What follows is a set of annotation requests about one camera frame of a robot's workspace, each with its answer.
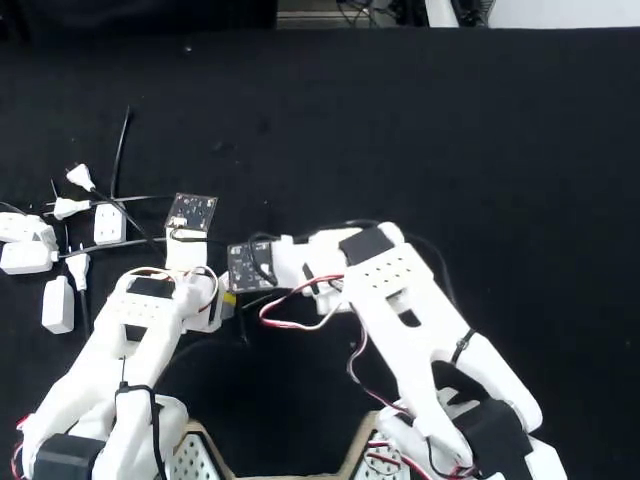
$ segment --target perforated metal plate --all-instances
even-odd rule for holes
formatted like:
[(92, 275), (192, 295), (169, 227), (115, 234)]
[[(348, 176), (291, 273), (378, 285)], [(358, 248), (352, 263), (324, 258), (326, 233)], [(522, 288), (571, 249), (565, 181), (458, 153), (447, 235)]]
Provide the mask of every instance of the perforated metal plate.
[[(388, 439), (380, 433), (374, 433), (371, 442), (386, 442)], [(392, 465), (376, 458), (367, 458), (367, 454), (373, 453), (388, 457), (400, 466)], [(411, 480), (409, 467), (402, 463), (400, 454), (391, 447), (370, 447), (362, 455), (362, 461), (355, 471), (352, 480)]]
[(200, 435), (189, 433), (167, 464), (169, 480), (223, 480)]

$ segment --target black fabric surface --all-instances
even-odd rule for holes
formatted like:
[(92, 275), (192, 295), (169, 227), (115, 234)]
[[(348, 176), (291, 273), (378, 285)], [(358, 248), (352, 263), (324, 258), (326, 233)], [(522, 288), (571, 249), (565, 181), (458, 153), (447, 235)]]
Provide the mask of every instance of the black fabric surface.
[[(185, 45), (192, 47), (185, 54)], [(0, 50), (0, 198), (38, 208), (87, 162), (102, 189), (125, 107), (120, 193), (220, 197), (217, 238), (391, 219), (446, 255), (460, 307), (536, 396), (569, 478), (615, 478), (638, 450), (640, 31), (234, 33)], [(161, 232), (168, 204), (131, 212)], [(90, 243), (90, 215), (69, 222)], [(224, 268), (211, 248), (212, 265)], [(93, 256), (98, 312), (143, 247)], [(0, 277), (1, 449), (69, 368), (82, 333), (40, 325), (48, 275)], [(309, 315), (311, 306), (299, 305)], [(349, 381), (358, 336), (265, 331), (248, 315), (167, 372), (241, 475), (341, 463), (376, 405)], [(181, 348), (196, 341), (189, 335)], [(379, 358), (364, 376), (392, 394)]]
[(87, 37), (268, 28), (275, 0), (12, 0), (36, 44)]

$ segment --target power adapter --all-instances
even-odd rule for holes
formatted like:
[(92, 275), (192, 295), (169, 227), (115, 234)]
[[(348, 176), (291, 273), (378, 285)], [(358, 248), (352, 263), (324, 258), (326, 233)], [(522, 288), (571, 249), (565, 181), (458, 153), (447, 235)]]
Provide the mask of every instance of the power adapter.
[(49, 250), (43, 242), (7, 243), (2, 249), (0, 269), (7, 275), (48, 272), (57, 261), (58, 252)]
[(67, 277), (60, 275), (47, 282), (42, 298), (42, 326), (51, 333), (68, 333), (74, 327), (73, 289)]
[(37, 215), (0, 212), (0, 242), (41, 240), (50, 250), (57, 250), (56, 234)]
[(127, 219), (108, 203), (96, 207), (93, 241), (96, 245), (111, 245), (127, 240)]

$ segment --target white wall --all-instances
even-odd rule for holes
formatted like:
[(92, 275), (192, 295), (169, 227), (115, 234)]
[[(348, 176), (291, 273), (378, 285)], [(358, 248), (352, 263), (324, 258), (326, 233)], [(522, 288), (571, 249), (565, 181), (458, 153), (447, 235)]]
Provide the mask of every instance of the white wall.
[(640, 0), (496, 0), (492, 28), (640, 26)]

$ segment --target circuit board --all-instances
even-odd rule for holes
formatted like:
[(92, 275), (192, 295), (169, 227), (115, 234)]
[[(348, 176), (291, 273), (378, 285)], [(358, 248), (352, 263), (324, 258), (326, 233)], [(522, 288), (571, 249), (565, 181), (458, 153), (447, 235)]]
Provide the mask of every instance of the circuit board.
[(169, 210), (165, 228), (208, 232), (217, 204), (216, 197), (177, 193)]
[[(248, 243), (229, 245), (227, 264), (229, 268), (229, 289), (233, 293), (271, 290), (273, 285), (260, 276), (251, 262)], [(267, 273), (273, 273), (273, 258), (270, 241), (253, 242), (256, 263)]]

